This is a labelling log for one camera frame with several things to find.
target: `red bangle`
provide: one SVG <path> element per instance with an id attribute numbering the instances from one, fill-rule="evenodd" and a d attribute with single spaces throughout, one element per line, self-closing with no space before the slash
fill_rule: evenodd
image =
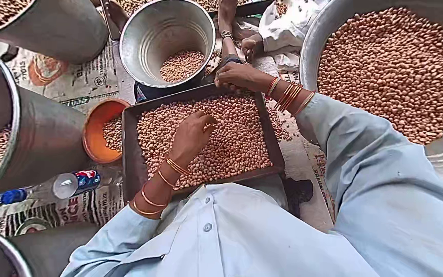
<path id="1" fill-rule="evenodd" d="M 276 82 L 276 79 L 278 79 L 277 76 L 271 81 L 271 83 L 269 83 L 268 89 L 266 90 L 266 94 L 269 93 L 269 90 L 271 89 L 271 87 L 273 86 L 273 84 Z"/>

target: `woman's hand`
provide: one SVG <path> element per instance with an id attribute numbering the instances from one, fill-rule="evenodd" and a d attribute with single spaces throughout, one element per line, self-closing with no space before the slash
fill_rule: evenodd
<path id="1" fill-rule="evenodd" d="M 242 52 L 246 56 L 246 61 L 252 63 L 257 55 L 264 53 L 262 36 L 260 34 L 255 34 L 243 39 Z"/>
<path id="2" fill-rule="evenodd" d="M 233 91 L 242 87 L 250 91 L 266 92 L 273 78 L 250 65 L 229 62 L 217 72 L 215 85 L 225 86 Z"/>
<path id="3" fill-rule="evenodd" d="M 186 168 L 205 147 L 218 121 L 202 111 L 188 116 L 177 128 L 169 157 L 179 166 Z"/>

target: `bangle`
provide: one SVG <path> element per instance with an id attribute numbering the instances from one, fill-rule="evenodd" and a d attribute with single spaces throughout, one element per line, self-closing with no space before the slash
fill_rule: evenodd
<path id="1" fill-rule="evenodd" d="M 175 163 L 175 161 L 173 161 L 170 158 L 167 158 L 167 163 L 179 174 L 184 174 L 184 175 L 190 174 L 190 172 L 187 169 L 180 167 L 178 164 Z"/>
<path id="2" fill-rule="evenodd" d="M 296 116 L 299 112 L 301 112 L 310 103 L 315 94 L 316 91 L 312 91 L 311 94 L 309 94 L 309 96 L 305 98 L 304 102 L 302 102 L 300 107 L 298 107 L 298 110 L 292 116 Z"/>
<path id="3" fill-rule="evenodd" d="M 140 214 L 144 214 L 144 215 L 153 215 L 153 214 L 157 214 L 157 213 L 163 211 L 163 209 L 161 209 L 161 210 L 159 210 L 159 211 L 154 211 L 154 212 L 142 211 L 142 210 L 138 209 L 138 207 L 136 207 L 136 202 L 134 201 L 134 199 L 133 199 L 131 202 L 132 202 L 132 205 L 133 205 L 133 207 L 132 207 L 133 210 L 135 210 L 136 212 L 138 212 L 138 213 L 140 213 Z"/>
<path id="4" fill-rule="evenodd" d="M 266 95 L 269 97 L 271 95 L 271 93 L 273 92 L 273 90 L 276 88 L 276 85 L 278 84 L 278 82 L 281 80 L 280 77 L 275 77 L 273 79 L 273 81 L 271 82 L 270 86 L 268 87 L 268 91 L 266 93 Z"/>
<path id="5" fill-rule="evenodd" d="M 283 95 L 282 95 L 281 98 L 276 102 L 275 110 L 278 110 L 278 109 L 279 109 L 278 107 L 281 106 L 281 103 L 283 103 L 283 101 L 284 101 L 285 98 L 287 97 L 288 91 L 289 91 L 292 87 L 293 87 L 293 84 L 292 84 L 292 83 L 290 83 L 290 84 L 286 87 L 285 91 L 283 92 Z"/>
<path id="6" fill-rule="evenodd" d="M 226 37 L 230 37 L 233 41 L 233 36 L 232 33 L 230 31 L 224 30 L 221 32 L 220 37 L 222 38 L 221 41 L 223 41 Z"/>
<path id="7" fill-rule="evenodd" d="M 146 203 L 153 205 L 155 207 L 166 207 L 167 205 L 160 205 L 160 204 L 155 204 L 153 202 L 150 201 L 150 199 L 148 199 L 145 195 L 145 192 L 143 191 L 143 189 L 141 189 L 141 195 L 143 196 L 143 198 L 145 199 Z"/>
<path id="8" fill-rule="evenodd" d="M 295 99 L 295 96 L 302 90 L 296 83 L 293 84 L 293 90 L 290 90 L 288 92 L 288 97 L 286 98 L 285 102 L 281 104 L 280 112 L 283 112 L 288 108 L 290 103 Z"/>
<path id="9" fill-rule="evenodd" d="M 158 170 L 157 173 L 158 173 L 158 175 L 160 175 L 160 178 L 162 178 L 162 180 L 163 180 L 165 183 L 167 183 L 167 185 L 169 185 L 169 186 L 175 188 L 175 185 L 172 185 L 171 182 L 167 181 L 167 179 L 166 179 L 165 177 L 163 177 L 163 174 L 160 172 L 160 170 Z"/>

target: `shirt sleeve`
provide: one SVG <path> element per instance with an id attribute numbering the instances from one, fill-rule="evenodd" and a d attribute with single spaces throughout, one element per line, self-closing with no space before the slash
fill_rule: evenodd
<path id="1" fill-rule="evenodd" d="M 137 214 L 127 205 L 87 244 L 73 251 L 61 277 L 105 276 L 153 237 L 158 222 Z"/>
<path id="2" fill-rule="evenodd" d="M 424 147 L 386 119 L 320 94 L 297 123 L 326 153 L 334 230 L 379 275 L 443 275 L 443 181 Z"/>

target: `bottle cap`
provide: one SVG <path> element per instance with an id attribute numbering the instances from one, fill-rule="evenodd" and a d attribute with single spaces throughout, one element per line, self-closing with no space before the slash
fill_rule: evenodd
<path id="1" fill-rule="evenodd" d="M 1 203 L 3 203 L 4 205 L 21 202 L 26 198 L 27 191 L 23 188 L 9 190 L 0 195 Z"/>

